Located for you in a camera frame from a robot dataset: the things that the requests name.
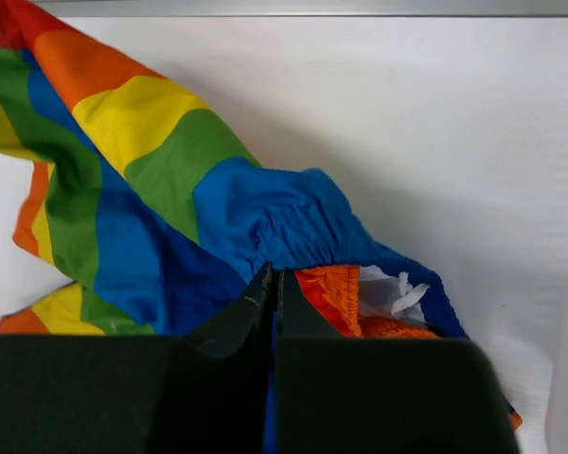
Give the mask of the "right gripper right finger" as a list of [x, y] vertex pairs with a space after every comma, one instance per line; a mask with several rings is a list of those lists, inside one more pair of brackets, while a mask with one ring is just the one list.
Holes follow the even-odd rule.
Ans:
[[493, 368], [468, 340], [353, 339], [279, 278], [276, 446], [281, 453], [515, 453]]

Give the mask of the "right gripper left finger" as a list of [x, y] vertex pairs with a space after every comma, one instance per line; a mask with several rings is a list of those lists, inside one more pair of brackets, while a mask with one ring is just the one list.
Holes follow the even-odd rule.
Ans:
[[271, 287], [183, 336], [0, 335], [0, 453], [259, 453]]

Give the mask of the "rainbow striped shorts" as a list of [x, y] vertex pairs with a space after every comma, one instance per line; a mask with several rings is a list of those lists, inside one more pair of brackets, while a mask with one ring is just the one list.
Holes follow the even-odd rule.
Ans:
[[351, 338], [465, 337], [326, 174], [262, 167], [201, 98], [28, 1], [0, 1], [0, 153], [34, 164], [14, 242], [73, 280], [0, 334], [185, 333], [271, 264]]

